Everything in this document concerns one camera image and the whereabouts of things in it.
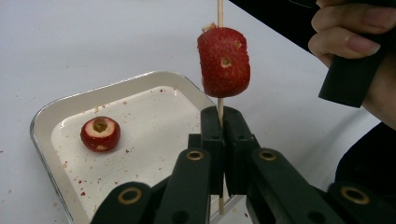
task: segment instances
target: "metal tray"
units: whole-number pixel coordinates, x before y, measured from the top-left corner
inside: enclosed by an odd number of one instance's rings
[[[189,133],[200,132],[200,111],[212,105],[186,77],[156,71],[39,110],[31,123],[32,140],[69,222],[89,223],[117,185],[153,186],[169,176]],[[111,152],[89,151],[80,141],[82,125],[97,116],[121,126],[120,142]]]

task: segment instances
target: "black object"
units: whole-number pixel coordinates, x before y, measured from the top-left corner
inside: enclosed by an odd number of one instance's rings
[[[283,35],[309,52],[308,41],[316,32],[311,26],[312,17],[318,11],[315,0],[300,0],[296,5],[290,0],[230,0],[248,14]]]
[[[225,107],[224,132],[219,130],[216,111],[211,106],[201,112],[202,133],[190,135],[168,178],[152,188],[118,186],[92,224],[208,223],[209,196],[221,193],[221,170],[230,194],[247,195],[253,223],[396,223],[395,208],[358,184],[336,182],[329,192],[310,186],[281,153],[259,146],[239,111]]]

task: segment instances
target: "strawberry hole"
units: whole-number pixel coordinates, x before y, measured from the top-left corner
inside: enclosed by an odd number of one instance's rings
[[[104,119],[97,119],[93,123],[93,129],[99,133],[103,132],[106,128],[107,128],[107,123]]]
[[[230,59],[222,59],[221,60],[221,67],[226,68],[231,66],[231,60]]]

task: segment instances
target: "finger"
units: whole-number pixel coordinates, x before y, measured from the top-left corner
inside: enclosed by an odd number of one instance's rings
[[[396,8],[346,4],[322,8],[312,19],[317,32],[334,26],[361,34],[383,34],[396,26]]]
[[[320,59],[329,54],[347,59],[359,59],[375,54],[380,45],[347,29],[332,27],[313,35],[308,47],[312,54]]]

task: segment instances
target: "table surface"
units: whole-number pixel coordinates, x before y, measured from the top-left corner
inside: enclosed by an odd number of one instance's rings
[[[67,223],[30,138],[38,110],[157,70],[202,88],[196,38],[216,20],[213,0],[2,1],[0,223]],[[225,104],[243,113],[262,147],[282,152],[326,189],[345,151],[378,120],[319,99],[327,68],[228,1],[224,25],[245,35],[251,65],[248,89]]]

